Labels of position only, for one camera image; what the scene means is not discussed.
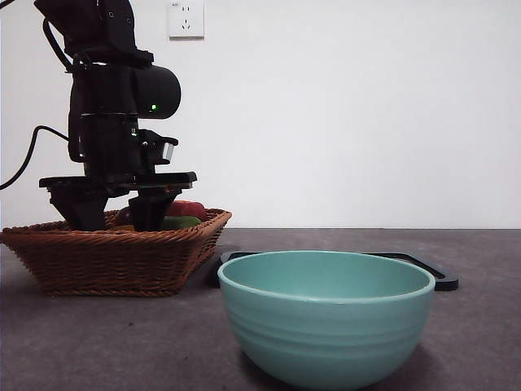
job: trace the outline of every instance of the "ceramic bowl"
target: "ceramic bowl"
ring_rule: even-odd
[[[305,389],[359,389],[393,373],[420,340],[435,286],[404,261],[328,251],[240,257],[218,276],[244,353]]]

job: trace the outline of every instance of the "woven basket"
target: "woven basket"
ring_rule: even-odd
[[[71,231],[66,222],[6,228],[1,241],[50,296],[166,297],[210,258],[230,212],[172,231]],[[105,213],[107,228],[117,211]]]

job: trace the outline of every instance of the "electrical outlet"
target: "electrical outlet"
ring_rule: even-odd
[[[169,4],[169,37],[204,37],[203,0],[173,0]]]

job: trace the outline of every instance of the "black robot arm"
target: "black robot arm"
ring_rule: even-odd
[[[108,198],[137,191],[129,201],[137,231],[155,231],[195,173],[156,174],[170,162],[175,138],[139,129],[138,118],[166,119],[181,102],[181,87],[154,56],[135,45],[128,0],[36,0],[51,47],[72,74],[68,151],[84,177],[43,178],[40,187],[73,229],[105,228]],[[49,24],[63,35],[64,52]]]

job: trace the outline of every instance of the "dark countertop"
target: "dark countertop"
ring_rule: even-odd
[[[44,297],[2,246],[0,388],[292,390],[241,353],[208,275],[223,252],[300,248],[416,254],[460,278],[436,292],[410,359],[364,391],[521,389],[521,231],[345,229],[226,229],[216,256],[160,299]]]

